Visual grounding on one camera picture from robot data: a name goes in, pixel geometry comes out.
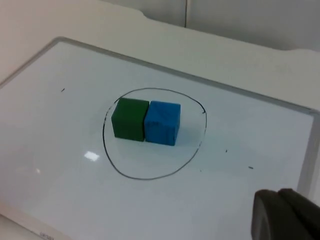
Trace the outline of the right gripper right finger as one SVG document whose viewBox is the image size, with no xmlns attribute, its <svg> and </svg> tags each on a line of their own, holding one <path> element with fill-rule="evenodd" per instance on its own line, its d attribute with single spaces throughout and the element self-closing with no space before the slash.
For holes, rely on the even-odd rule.
<svg viewBox="0 0 320 240">
<path fill-rule="evenodd" d="M 296 217 L 314 240 L 320 239 L 320 207 L 293 189 L 283 188 L 278 194 L 292 208 Z"/>
</svg>

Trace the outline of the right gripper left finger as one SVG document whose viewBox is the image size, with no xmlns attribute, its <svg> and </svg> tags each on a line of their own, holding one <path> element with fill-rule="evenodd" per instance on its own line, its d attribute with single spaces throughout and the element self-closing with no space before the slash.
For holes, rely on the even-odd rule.
<svg viewBox="0 0 320 240">
<path fill-rule="evenodd" d="M 311 240 L 313 237 L 289 204 L 272 190 L 254 195 L 251 237 L 253 240 Z"/>
</svg>

